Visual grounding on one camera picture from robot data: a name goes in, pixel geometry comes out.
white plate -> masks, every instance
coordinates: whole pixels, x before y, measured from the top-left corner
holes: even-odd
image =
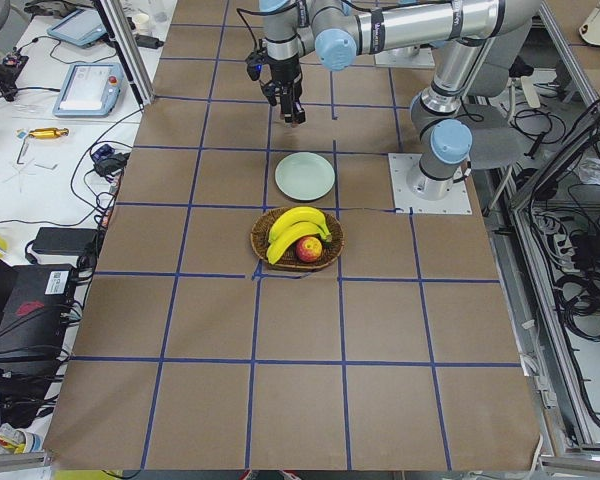
[[[303,202],[325,196],[335,180],[331,164],[315,153],[293,153],[276,167],[278,188],[286,196]]]

banana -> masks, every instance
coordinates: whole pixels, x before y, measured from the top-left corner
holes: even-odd
[[[276,240],[269,245],[267,249],[267,260],[270,264],[275,265],[282,257],[287,248],[289,248],[296,240],[307,235],[320,235],[321,228],[313,222],[298,222],[291,225],[280,234]]]
[[[311,222],[320,228],[320,238],[325,242],[331,241],[331,232],[327,220],[320,210],[309,206],[294,207],[284,212],[269,229],[269,243],[276,241],[284,231],[298,222]]]

apple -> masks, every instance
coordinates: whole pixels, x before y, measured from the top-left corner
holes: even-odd
[[[316,237],[302,237],[296,243],[296,255],[301,262],[315,262],[322,255],[322,242]]]

woven fruit basket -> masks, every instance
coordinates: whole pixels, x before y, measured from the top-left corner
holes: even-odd
[[[275,270],[289,270],[289,271],[315,271],[323,269],[333,262],[340,256],[344,247],[344,234],[342,232],[342,226],[336,218],[327,213],[323,212],[327,221],[327,227],[331,232],[331,242],[322,242],[322,255],[315,262],[305,263],[298,259],[295,253],[294,246],[292,245],[282,255],[282,258],[278,260],[275,265],[272,265],[267,260],[267,248],[269,248],[269,229],[274,222],[284,212],[293,207],[282,207],[269,210],[262,215],[251,229],[251,247],[255,254],[262,260],[262,262],[269,268]]]

cup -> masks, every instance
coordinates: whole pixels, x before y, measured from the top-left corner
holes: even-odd
[[[131,21],[136,26],[135,33],[138,35],[151,36],[151,17],[146,13],[136,13],[131,17]]]

